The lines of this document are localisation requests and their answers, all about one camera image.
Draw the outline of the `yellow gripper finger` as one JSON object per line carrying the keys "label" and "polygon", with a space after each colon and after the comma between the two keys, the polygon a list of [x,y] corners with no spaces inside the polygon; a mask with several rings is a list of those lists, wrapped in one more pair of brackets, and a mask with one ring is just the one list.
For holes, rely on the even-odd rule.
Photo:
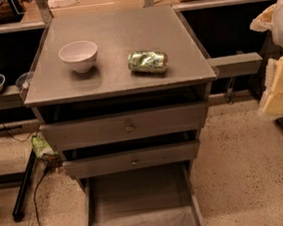
{"label": "yellow gripper finger", "polygon": [[253,31],[264,32],[270,31],[273,25],[273,14],[275,11],[275,4],[267,7],[264,11],[261,12],[256,18],[254,18],[249,26]]}

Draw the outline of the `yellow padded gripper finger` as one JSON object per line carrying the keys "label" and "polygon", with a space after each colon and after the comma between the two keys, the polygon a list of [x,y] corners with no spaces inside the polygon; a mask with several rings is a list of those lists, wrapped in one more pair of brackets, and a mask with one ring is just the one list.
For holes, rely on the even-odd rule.
{"label": "yellow padded gripper finger", "polygon": [[276,120],[283,116],[283,57],[269,59],[265,71],[265,91],[258,114],[264,120]]}

